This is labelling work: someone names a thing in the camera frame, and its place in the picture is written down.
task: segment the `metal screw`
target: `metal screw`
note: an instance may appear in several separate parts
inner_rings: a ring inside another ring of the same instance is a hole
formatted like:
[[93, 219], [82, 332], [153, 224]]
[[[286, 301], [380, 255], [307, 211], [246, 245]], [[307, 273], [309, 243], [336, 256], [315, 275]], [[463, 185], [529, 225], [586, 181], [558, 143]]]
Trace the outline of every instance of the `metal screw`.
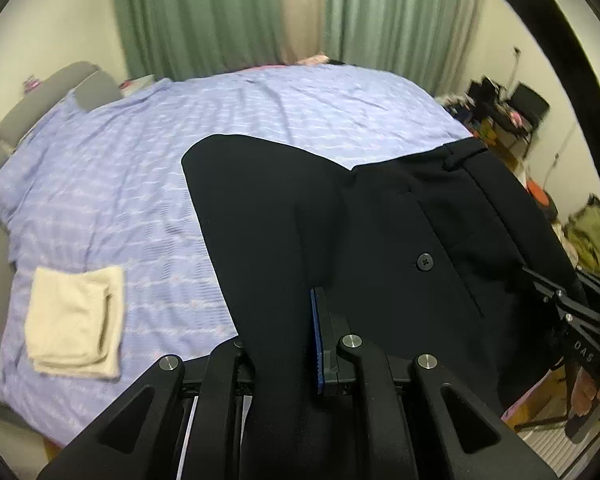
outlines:
[[342, 337], [342, 344], [349, 348], [358, 348], [362, 345], [362, 338], [359, 335], [347, 334]]
[[163, 370], [175, 370], [178, 367], [178, 358], [175, 355], [165, 355], [160, 359], [160, 368]]
[[435, 368], [436, 366], [438, 366], [438, 360], [435, 357], [433, 357], [433, 355], [431, 355], [431, 354], [422, 354], [421, 356], [418, 357], [418, 364], [422, 368], [431, 370], [432, 368]]
[[433, 256], [429, 253], [422, 253], [418, 256], [416, 265], [420, 270], [431, 270], [431, 267], [433, 267]]

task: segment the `green curtain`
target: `green curtain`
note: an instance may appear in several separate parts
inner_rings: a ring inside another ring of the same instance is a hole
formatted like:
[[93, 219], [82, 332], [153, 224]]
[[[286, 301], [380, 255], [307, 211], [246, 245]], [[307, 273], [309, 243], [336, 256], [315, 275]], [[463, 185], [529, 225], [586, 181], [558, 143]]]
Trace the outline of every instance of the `green curtain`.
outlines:
[[282, 59], [281, 0], [115, 0], [131, 77], [184, 80]]
[[454, 85], [479, 0], [325, 0], [324, 53], [430, 93]]

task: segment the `human hand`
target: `human hand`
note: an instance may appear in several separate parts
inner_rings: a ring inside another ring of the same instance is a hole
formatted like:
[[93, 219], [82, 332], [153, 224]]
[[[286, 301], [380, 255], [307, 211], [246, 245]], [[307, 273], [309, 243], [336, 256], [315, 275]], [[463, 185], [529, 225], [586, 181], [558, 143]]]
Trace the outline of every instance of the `human hand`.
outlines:
[[576, 378], [576, 383], [571, 393], [571, 407], [576, 415], [583, 416], [589, 413], [593, 399], [600, 400], [600, 390], [593, 378], [581, 368]]

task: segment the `headboard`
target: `headboard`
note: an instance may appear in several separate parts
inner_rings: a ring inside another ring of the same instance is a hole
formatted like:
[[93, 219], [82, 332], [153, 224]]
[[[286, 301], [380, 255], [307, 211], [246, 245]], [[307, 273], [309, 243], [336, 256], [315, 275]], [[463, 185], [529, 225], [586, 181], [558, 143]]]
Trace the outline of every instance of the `headboard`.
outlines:
[[[0, 168], [20, 139], [71, 88], [75, 88], [78, 104], [87, 111], [122, 97], [113, 78], [94, 64], [81, 61], [59, 70], [27, 94], [0, 122]], [[8, 233], [0, 225], [0, 341], [14, 275], [7, 261], [8, 247]]]

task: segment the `triangular cutout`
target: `triangular cutout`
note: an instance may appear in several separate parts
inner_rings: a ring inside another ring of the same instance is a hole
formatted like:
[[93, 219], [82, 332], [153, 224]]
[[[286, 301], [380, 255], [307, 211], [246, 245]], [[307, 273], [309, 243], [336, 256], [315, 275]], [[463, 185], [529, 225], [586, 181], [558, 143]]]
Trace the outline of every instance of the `triangular cutout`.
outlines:
[[151, 387], [138, 392], [107, 424], [98, 437], [98, 442], [117, 449], [120, 453], [130, 454], [136, 446], [146, 414], [149, 412], [149, 406], [154, 400], [154, 393], [155, 391]]
[[498, 443], [498, 433], [451, 387], [443, 387], [441, 393], [465, 453], [473, 454]]

